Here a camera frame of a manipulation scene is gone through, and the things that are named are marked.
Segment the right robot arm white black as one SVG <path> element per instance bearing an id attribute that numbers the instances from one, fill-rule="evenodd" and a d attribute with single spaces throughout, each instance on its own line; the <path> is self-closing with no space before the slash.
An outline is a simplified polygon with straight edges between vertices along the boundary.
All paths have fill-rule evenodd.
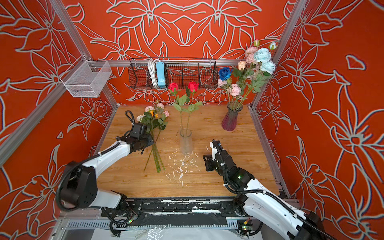
<path id="1" fill-rule="evenodd" d="M 253 218 L 268 226 L 285 240 L 332 240 L 321 218 L 306 214 L 268 190 L 251 173 L 237 167 L 221 143 L 212 140 L 212 153 L 204 155 L 206 171 L 217 172 L 224 187 L 236 195 L 235 204 Z"/>

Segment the clear glass cylinder vase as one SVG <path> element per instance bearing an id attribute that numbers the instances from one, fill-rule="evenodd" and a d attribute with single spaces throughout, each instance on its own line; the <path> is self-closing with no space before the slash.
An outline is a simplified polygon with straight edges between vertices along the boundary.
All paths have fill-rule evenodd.
<path id="1" fill-rule="evenodd" d="M 182 154 L 189 155 L 193 152 L 193 149 L 192 131 L 190 129 L 182 129 L 180 131 L 180 150 Z"/>

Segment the red rose stem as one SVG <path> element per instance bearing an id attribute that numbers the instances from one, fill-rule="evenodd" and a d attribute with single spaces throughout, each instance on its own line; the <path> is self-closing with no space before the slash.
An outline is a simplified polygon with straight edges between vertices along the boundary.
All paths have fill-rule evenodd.
<path id="1" fill-rule="evenodd" d="M 182 137 L 187 136 L 187 125 L 183 123 L 183 113 L 188 112 L 188 108 L 186 107 L 186 104 L 189 100 L 189 97 L 186 93 L 183 95 L 180 94 L 179 86 L 176 83 L 170 83 L 169 85 L 169 93 L 175 98 L 172 106 L 180 113 L 180 120 L 181 120 L 181 130 L 180 134 Z"/>
<path id="2" fill-rule="evenodd" d="M 186 129 L 183 131 L 183 133 L 185 134 L 185 137 L 188 135 L 189 121 L 190 121 L 192 112 L 196 111 L 199 108 L 199 106 L 203 105 L 201 101 L 196 101 L 194 103 L 194 94 L 198 91 L 198 87 L 199 87 L 199 84 L 197 82 L 192 81 L 192 82 L 189 82 L 188 87 L 186 89 L 189 106 L 187 108 L 187 111 L 188 111 L 187 126 L 186 126 Z"/>

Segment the dark blue rose stem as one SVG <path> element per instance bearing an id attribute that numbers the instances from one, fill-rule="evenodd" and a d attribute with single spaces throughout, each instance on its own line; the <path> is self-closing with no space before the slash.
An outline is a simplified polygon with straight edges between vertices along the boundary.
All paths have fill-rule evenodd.
<path id="1" fill-rule="evenodd" d="M 219 79 L 226 80 L 228 78 L 231 78 L 231 76 L 232 76 L 232 70 L 230 70 L 230 68 L 225 67 L 219 70 Z"/>

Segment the green flower stem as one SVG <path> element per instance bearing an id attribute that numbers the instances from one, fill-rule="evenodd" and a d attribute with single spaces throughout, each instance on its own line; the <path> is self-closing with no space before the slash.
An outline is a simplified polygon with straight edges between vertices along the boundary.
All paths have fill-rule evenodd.
<path id="1" fill-rule="evenodd" d="M 240 93 L 241 104 L 243 104 L 248 95 L 253 91 L 254 83 L 257 81 L 257 75 L 259 73 L 259 68 L 261 63 L 257 62 L 255 59 L 255 53 L 259 50 L 260 41 L 255 40 L 255 43 L 252 47 L 248 47 L 245 51 L 245 59 L 243 61 L 247 62 L 247 70 L 246 70 L 246 81 L 245 81 L 245 89 Z"/>

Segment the pink peony flower stem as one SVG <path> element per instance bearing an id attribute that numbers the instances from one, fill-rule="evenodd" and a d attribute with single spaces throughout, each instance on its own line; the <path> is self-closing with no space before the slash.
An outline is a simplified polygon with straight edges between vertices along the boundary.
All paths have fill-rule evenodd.
<path id="1" fill-rule="evenodd" d="M 218 87 L 222 89 L 229 98 L 230 109 L 235 111 L 239 108 L 239 97 L 242 89 L 239 85 L 234 84 L 232 78 L 226 80 L 218 80 Z"/>

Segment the light blue peony stem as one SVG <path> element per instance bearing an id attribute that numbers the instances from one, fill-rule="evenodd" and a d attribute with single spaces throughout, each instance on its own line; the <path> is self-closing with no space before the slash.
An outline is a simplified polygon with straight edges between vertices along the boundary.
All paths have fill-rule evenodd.
<path id="1" fill-rule="evenodd" d="M 254 83 L 254 88 L 251 93 L 258 94 L 261 92 L 261 88 L 270 80 L 276 70 L 276 64 L 272 60 L 272 52 L 277 48 L 275 42 L 272 42 L 267 48 L 262 47 L 261 43 L 259 50 L 255 53 L 255 59 L 260 62 L 259 73 L 257 75 L 257 81 Z"/>

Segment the purple glass fluted vase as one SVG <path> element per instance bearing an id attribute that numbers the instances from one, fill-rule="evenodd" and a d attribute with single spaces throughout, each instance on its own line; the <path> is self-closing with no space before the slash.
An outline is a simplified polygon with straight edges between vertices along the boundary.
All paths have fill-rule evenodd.
<path id="1" fill-rule="evenodd" d="M 223 118 L 221 125 L 225 131 L 231 132 L 237 126 L 238 114 L 240 111 L 243 110 L 243 106 L 242 105 L 232 106 L 232 104 L 228 103 L 227 109 L 228 111 L 225 117 Z"/>

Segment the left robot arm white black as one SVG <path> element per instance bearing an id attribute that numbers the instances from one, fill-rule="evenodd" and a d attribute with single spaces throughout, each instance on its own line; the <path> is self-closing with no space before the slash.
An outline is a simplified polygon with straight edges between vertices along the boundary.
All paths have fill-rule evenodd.
<path id="1" fill-rule="evenodd" d="M 67 164 L 56 192 L 56 204 L 60 210 L 71 212 L 77 209 L 124 209 L 126 196 L 114 191 L 105 191 L 97 186 L 98 177 L 114 163 L 136 151 L 143 152 L 154 144 L 147 126 L 136 122 L 131 111 L 125 112 L 132 128 L 102 152 L 81 162 Z"/>

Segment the cream rose flower stem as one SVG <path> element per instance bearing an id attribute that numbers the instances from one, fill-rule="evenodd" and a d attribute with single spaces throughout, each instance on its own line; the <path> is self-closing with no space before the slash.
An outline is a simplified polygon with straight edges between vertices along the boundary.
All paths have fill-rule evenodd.
<path id="1" fill-rule="evenodd" d="M 233 76 L 237 79 L 236 84 L 240 87 L 241 90 L 245 89 L 246 70 L 247 70 L 246 61 L 238 62 L 237 68 L 233 70 Z"/>

